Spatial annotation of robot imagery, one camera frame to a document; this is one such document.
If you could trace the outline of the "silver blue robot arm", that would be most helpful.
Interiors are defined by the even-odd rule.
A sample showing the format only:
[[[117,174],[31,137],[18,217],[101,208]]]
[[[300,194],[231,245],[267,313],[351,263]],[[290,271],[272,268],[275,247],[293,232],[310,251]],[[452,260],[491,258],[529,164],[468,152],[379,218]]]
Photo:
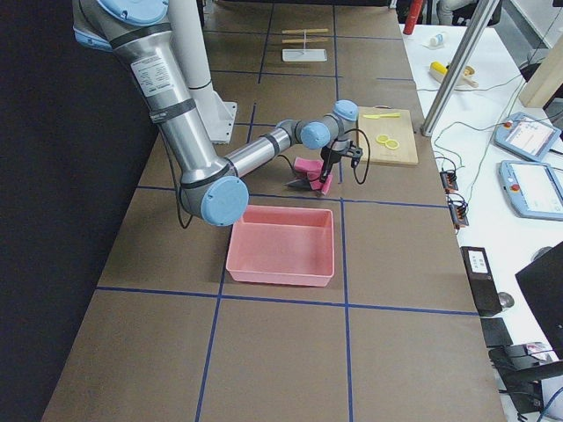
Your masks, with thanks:
[[[348,100],[318,120],[284,120],[218,156],[214,146],[230,140],[237,106],[214,90],[194,1],[75,1],[72,7],[77,42],[116,55],[134,78],[170,163],[181,169],[173,180],[177,206],[190,215],[215,226],[236,222],[249,200],[243,176],[295,144],[320,150],[320,182],[344,156],[359,163],[362,151],[349,138],[358,107]]]

